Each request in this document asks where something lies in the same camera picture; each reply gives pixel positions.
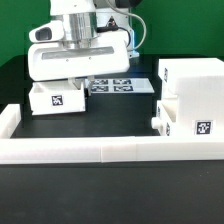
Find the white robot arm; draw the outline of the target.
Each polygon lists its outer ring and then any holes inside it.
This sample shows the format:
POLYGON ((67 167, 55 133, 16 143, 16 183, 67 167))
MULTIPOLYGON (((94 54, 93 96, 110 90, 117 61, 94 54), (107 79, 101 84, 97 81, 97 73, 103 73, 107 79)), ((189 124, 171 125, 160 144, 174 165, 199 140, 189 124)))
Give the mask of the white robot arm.
POLYGON ((140 0, 50 0, 51 20, 29 33, 35 81, 81 78, 129 69, 129 9, 140 0))

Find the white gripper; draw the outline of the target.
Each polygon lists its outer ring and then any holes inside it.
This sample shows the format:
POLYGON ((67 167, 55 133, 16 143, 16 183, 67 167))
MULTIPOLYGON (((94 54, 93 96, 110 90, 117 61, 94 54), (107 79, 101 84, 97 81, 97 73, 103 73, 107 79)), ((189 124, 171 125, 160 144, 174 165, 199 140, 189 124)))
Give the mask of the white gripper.
POLYGON ((99 33, 89 47, 68 49, 62 22, 51 21, 29 33, 29 75, 34 81, 59 80, 125 72, 129 69, 125 31, 99 33))

